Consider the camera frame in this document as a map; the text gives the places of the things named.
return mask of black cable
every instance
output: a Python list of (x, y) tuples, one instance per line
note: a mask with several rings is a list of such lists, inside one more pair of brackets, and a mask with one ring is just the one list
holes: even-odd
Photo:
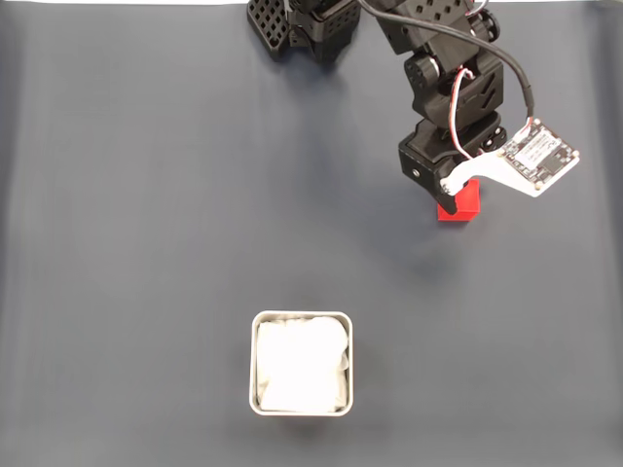
[(440, 34), (446, 34), (448, 36), (452, 36), (456, 39), (459, 39), (464, 42), (468, 42), (475, 46), (480, 47), (481, 49), (485, 49), (486, 51), (491, 52), (493, 55), (498, 57), (500, 60), (504, 61), (508, 66), (511, 67), (515, 75), (517, 75), (517, 79), (522, 87), (522, 93), (524, 94), (524, 101), (526, 102), (526, 108), (528, 109), (528, 118), (533, 117), (534, 115), (534, 97), (532, 96), (532, 89), (530, 85), (530, 80), (528, 79), (528, 75), (522, 68), (522, 65), (513, 57), (513, 55), (508, 52), (503, 51), (500, 47), (494, 46), (493, 44), (483, 41), (477, 37), (471, 36), (469, 34), (465, 34), (462, 31), (454, 29), (453, 27), (446, 26), (444, 24), (437, 24), (435, 22), (426, 21), (424, 19), (417, 18), (408, 18), (400, 15), (395, 15), (393, 13), (385, 13), (381, 10), (377, 10), (372, 5), (370, 5), (366, 0), (357, 0), (361, 8), (363, 8), (366, 12), (376, 18), (383, 19), (389, 22), (396, 22), (398, 24), (406, 24), (408, 26), (415, 26), (421, 29), (427, 29), (429, 31), (439, 32)]

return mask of black plastic part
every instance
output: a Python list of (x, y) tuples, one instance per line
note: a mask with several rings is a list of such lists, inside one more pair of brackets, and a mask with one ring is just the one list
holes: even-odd
[(340, 0), (326, 11), (308, 15), (292, 12), (290, 22), (293, 26), (301, 27), (313, 42), (324, 42), (345, 30), (352, 35), (360, 14), (361, 7), (356, 0)]
[(489, 32), (489, 42), (496, 41), (497, 38), (499, 38), (499, 34), (501, 33), (497, 18), (494, 17), (494, 14), (487, 9), (480, 12), (480, 15), (478, 17), (485, 24), (485, 27)]
[(353, 29), (343, 29), (322, 42), (312, 42), (313, 59), (318, 63), (333, 63), (352, 40)]
[(249, 0), (246, 18), (273, 60), (290, 47), (283, 0)]
[(290, 7), (295, 12), (307, 14), (321, 7), (323, 3), (324, 0), (290, 0)]
[[(406, 0), (398, 5), (395, 5), (396, 2), (392, 0), (382, 0), (380, 3), (382, 4), (380, 8), (388, 13), (408, 18), (425, 19), (462, 31), (469, 31), (469, 21), (465, 14), (471, 8), (471, 3), (468, 4), (466, 0)], [(415, 51), (439, 34), (434, 31), (383, 20), (379, 20), (379, 25), (396, 54)], [(465, 46), (475, 47), (463, 42), (461, 47)]]
[[(448, 128), (450, 94), (455, 76), (448, 76), (439, 86), (428, 86), (432, 80), (431, 58), (414, 55), (405, 61), (405, 73), (414, 92), (413, 110), (441, 128)], [(477, 122), (492, 113), (503, 101), (503, 66), (489, 52), (480, 52), (468, 68), (474, 80), (463, 80), (458, 94), (457, 127)]]
[[(493, 151), (506, 141), (506, 130), (499, 126), (496, 112), (466, 129), (459, 140), (468, 153), (476, 155), (479, 148)], [(402, 172), (425, 188), (433, 198), (450, 214), (457, 212), (454, 197), (446, 194), (440, 185), (462, 161), (447, 131), (439, 129), (428, 120), (422, 120), (416, 130), (398, 145)]]

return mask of gray table surface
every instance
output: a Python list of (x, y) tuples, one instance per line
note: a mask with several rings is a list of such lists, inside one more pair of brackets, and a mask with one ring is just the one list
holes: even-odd
[[(327, 71), (240, 5), (3, 4), (0, 465), (622, 465), (623, 15), (492, 8), (584, 157), (457, 228), (400, 172), (420, 117), (370, 18)], [(348, 416), (251, 411), (263, 309), (349, 314)]]

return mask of circuit board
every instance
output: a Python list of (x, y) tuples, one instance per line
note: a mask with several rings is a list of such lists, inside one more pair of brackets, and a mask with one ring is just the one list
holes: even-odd
[(526, 131), (523, 139), (504, 145), (503, 155), (536, 190), (552, 185), (579, 162), (579, 152), (540, 120), (534, 120)]

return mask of cable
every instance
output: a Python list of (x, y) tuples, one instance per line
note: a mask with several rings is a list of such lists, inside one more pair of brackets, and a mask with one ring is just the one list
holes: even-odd
[(452, 136), (452, 142), (461, 154), (463, 154), (467, 159), (474, 159), (471, 155), (463, 149), (460, 145), (460, 141), (458, 141), (457, 135), (457, 106), (458, 106), (458, 92), (460, 91), (460, 82), (463, 81), (463, 77), (467, 76), (470, 80), (474, 79), (474, 74), (467, 68), (461, 68), (457, 77), (455, 78), (455, 83), (452, 86), (452, 96), (450, 99), (450, 114), (448, 114), (448, 127), (450, 128), (450, 135)]
[(473, 10), (467, 12), (465, 15), (468, 18), (475, 17), (480, 12), (482, 12), (485, 8), (487, 8), (487, 5), (489, 5), (489, 0), (483, 0), (483, 3), (481, 3), (478, 8), (474, 8)]
[(526, 102), (528, 117), (530, 118), (534, 115), (534, 97), (532, 96), (530, 80), (528, 79), (528, 75), (526, 75), (526, 72), (522, 68), (522, 65), (519, 64), (519, 62), (513, 57), (513, 55), (505, 52), (501, 48), (494, 46), (487, 41), (483, 41), (482, 39), (474, 37), (470, 34), (465, 34), (464, 32), (454, 29), (453, 27), (446, 26), (445, 24), (437, 24), (435, 22), (426, 21), (424, 19), (407, 18), (400, 15), (395, 15), (393, 13), (385, 13), (381, 10), (377, 10), (376, 8), (374, 8), (366, 0), (357, 0), (357, 2), (359, 3), (359, 5), (361, 5), (361, 8), (363, 8), (373, 17), (380, 18), (389, 22), (395, 22), (398, 24), (406, 24), (408, 26), (419, 27), (428, 31), (435, 31), (440, 34), (446, 34), (448, 36), (454, 37), (455, 39), (468, 42), (469, 44), (473, 44), (480, 47), (481, 49), (485, 49), (486, 51), (491, 52), (500, 60), (508, 64), (508, 66), (510, 66), (515, 75), (517, 75), (517, 79), (519, 80), (519, 83), (522, 87), (522, 93), (524, 94), (524, 101)]
[[(460, 145), (460, 141), (458, 140), (457, 135), (457, 108), (458, 108), (458, 94), (460, 93), (460, 83), (463, 81), (464, 77), (467, 77), (470, 80), (474, 79), (474, 74), (468, 68), (461, 67), (458, 70), (457, 76), (455, 77), (455, 82), (452, 86), (452, 94), (450, 96), (450, 113), (448, 114), (448, 127), (450, 129), (450, 136), (452, 138), (452, 142), (455, 145), (457, 151), (459, 151), (466, 159), (474, 159), (467, 151), (463, 149)], [(520, 129), (513, 139), (517, 139), (521, 141), (524, 139), (526, 135), (526, 131), (530, 132), (530, 127), (532, 125), (534, 118), (528, 117), (526, 124)]]

